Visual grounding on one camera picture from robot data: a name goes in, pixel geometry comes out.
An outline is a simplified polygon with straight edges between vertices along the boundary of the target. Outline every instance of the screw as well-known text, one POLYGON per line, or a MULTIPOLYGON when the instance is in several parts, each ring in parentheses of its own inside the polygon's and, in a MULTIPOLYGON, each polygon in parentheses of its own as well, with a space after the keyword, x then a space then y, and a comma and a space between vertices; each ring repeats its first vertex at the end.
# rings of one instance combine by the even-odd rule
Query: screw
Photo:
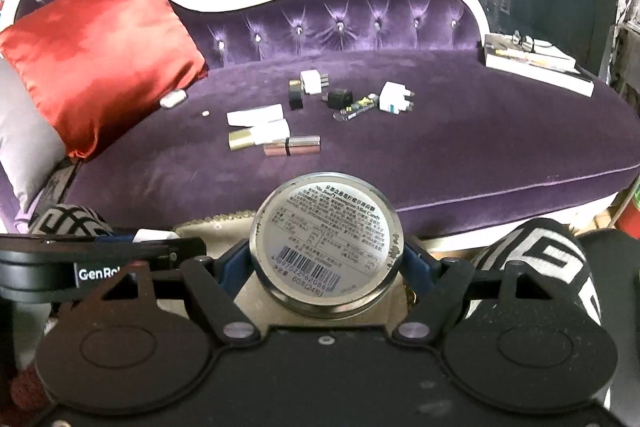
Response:
POLYGON ((331 335, 323 335, 318 339, 318 344, 321 346, 331 346, 332 344, 335 344, 335 338, 331 335))
POLYGON ((431 329, 422 322, 405 322, 398 327, 398 333, 406 339, 423 339, 431 329))
POLYGON ((248 339, 254 334, 255 328, 247 322, 231 322, 222 331, 230 339, 248 339))

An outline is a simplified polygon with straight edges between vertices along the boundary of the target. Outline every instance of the sofa seat cushion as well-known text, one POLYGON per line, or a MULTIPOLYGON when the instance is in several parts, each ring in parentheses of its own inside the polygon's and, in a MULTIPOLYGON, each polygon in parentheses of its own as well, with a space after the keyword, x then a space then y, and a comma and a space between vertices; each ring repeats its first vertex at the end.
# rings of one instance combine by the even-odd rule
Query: sofa seat cushion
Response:
POLYGON ((112 227, 166 229, 257 210, 295 176, 338 171, 379 188, 406 233, 437 237, 606 197, 640 166, 640 126, 609 87, 597 83, 588 98, 487 69, 476 50, 247 62, 212 70, 188 93, 82 166, 66 202, 94 208, 112 227), (356 97, 400 82, 416 92, 415 108, 340 123, 319 96, 306 96, 303 110, 290 111, 287 81, 308 69, 356 97), (319 134, 321 153, 231 152, 226 113, 278 102, 292 136, 319 134))

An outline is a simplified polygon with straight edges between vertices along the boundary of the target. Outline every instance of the red pillow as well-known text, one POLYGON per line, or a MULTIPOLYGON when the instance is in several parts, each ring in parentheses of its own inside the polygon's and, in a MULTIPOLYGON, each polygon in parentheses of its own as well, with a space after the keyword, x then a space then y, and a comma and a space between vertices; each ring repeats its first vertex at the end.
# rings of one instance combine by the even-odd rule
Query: red pillow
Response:
POLYGON ((77 158, 117 140, 205 64, 167 0, 55 0, 2 31, 0 53, 77 158))

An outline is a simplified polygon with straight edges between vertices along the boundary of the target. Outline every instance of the stack of books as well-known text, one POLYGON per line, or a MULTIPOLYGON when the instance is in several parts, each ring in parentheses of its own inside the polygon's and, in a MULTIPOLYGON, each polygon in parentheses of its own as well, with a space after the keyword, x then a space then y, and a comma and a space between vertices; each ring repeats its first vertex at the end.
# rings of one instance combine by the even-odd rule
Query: stack of books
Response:
POLYGON ((545 41, 534 41, 533 52, 525 52, 511 36, 490 33, 484 40, 487 68, 507 71, 569 89, 584 96, 593 93, 593 82, 575 69, 575 59, 545 41))

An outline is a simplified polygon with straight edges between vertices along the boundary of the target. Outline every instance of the tin label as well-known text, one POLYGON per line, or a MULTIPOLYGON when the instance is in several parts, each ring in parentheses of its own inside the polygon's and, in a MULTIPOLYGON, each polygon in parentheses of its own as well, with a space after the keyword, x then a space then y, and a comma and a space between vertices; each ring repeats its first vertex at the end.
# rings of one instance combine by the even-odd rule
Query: tin label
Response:
POLYGON ((374 200, 348 185, 296 188, 263 226, 276 276, 307 295, 348 295, 388 268, 388 223, 374 200))

